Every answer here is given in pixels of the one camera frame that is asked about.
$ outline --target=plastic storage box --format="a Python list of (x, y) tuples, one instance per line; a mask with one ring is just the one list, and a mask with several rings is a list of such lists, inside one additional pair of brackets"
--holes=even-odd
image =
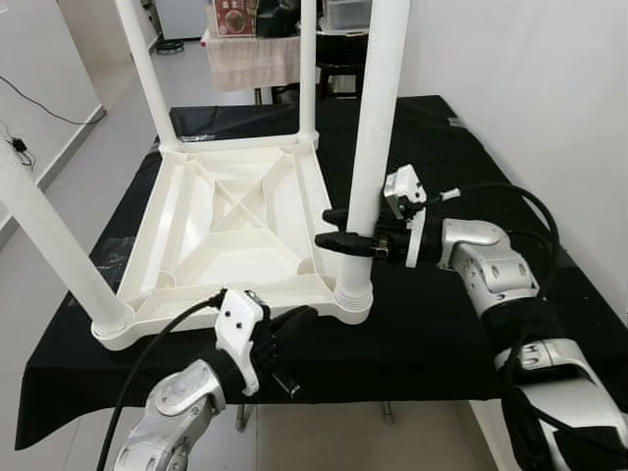
[(325, 33), (338, 34), (367, 31), (372, 6), (372, 0), (325, 0), (321, 29)]

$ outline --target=table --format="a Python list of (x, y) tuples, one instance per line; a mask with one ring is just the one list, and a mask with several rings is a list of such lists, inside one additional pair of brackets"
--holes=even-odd
[[(321, 169), (335, 207), (348, 203), (359, 113), (356, 100), (317, 105)], [(296, 105), (179, 108), (179, 135), (229, 139), (297, 130)], [(97, 242), (91, 257), (116, 288), (160, 165), (151, 151)], [(480, 142), (438, 96), (401, 98), (397, 104), (389, 167), (412, 163), (428, 193), (458, 184), (504, 181)], [(446, 207), (449, 217), (493, 221), (507, 229), (544, 232), (516, 195), (478, 192)], [(537, 242), (513, 238), (540, 276), (547, 267)], [(346, 326), (320, 319), (285, 361), (302, 391), (293, 402), (463, 400), (499, 396), (489, 347), (462, 282), (454, 273), (376, 264), (375, 305), (369, 319)], [(628, 333), (580, 269), (563, 253), (550, 297), (565, 333), (577, 340), (610, 393), (628, 410)], [(181, 370), (214, 341), (213, 330), (172, 334), (148, 358), (127, 399), (142, 406), (163, 377)], [(125, 377), (148, 339), (112, 352), (89, 332), (89, 320), (70, 296), (63, 301), (26, 366), (16, 449), (31, 446), (82, 414), (112, 407)], [(269, 378), (258, 394), (229, 403), (290, 402)]]
[(259, 90), (299, 82), (300, 36), (219, 37), (213, 6), (208, 6), (206, 11), (208, 28), (201, 44), (207, 48), (216, 89)]

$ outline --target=gray floor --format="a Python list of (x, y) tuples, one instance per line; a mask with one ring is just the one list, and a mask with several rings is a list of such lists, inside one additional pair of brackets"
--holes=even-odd
[[(213, 91), (204, 50), (155, 59), (172, 106), (252, 104), (252, 92)], [(136, 78), (110, 107), (47, 194), (85, 250), (89, 250), (150, 146), (155, 129)], [(14, 452), (19, 392), (26, 361), (65, 289), (30, 240), (18, 231), (0, 252), (0, 469), (86, 471), (95, 467), (110, 411), (68, 424), (42, 443)], [(189, 471), (237, 470), (485, 470), (460, 405), (394, 404), (397, 425), (382, 421), (373, 403), (264, 406), (243, 434), (233, 407), (219, 416), (196, 447)], [(128, 409), (114, 449), (138, 420)]]

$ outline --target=white tablecloth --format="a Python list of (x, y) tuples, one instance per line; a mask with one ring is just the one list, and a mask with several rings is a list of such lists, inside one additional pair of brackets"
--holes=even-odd
[(300, 37), (220, 38), (209, 7), (207, 48), (214, 85), (220, 91), (283, 86), (299, 81)]

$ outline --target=white cylindrical leg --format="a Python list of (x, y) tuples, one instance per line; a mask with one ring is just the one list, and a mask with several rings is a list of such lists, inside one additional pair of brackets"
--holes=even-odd
[(301, 141), (315, 140), (316, 132), (316, 0), (301, 1), (301, 79), (299, 132)]
[[(364, 93), (355, 149), (348, 232), (372, 236), (380, 213), (411, 0), (375, 0), (371, 16)], [(336, 300), (356, 322), (373, 303), (371, 259), (346, 256)]]
[(168, 107), (150, 60), (148, 46), (141, 32), (132, 0), (116, 0), (116, 4), (161, 144), (167, 149), (177, 149), (180, 143), (170, 120)]
[(107, 337), (125, 327), (132, 309), (111, 291), (44, 194), (0, 141), (0, 200), (25, 230), (46, 261)]

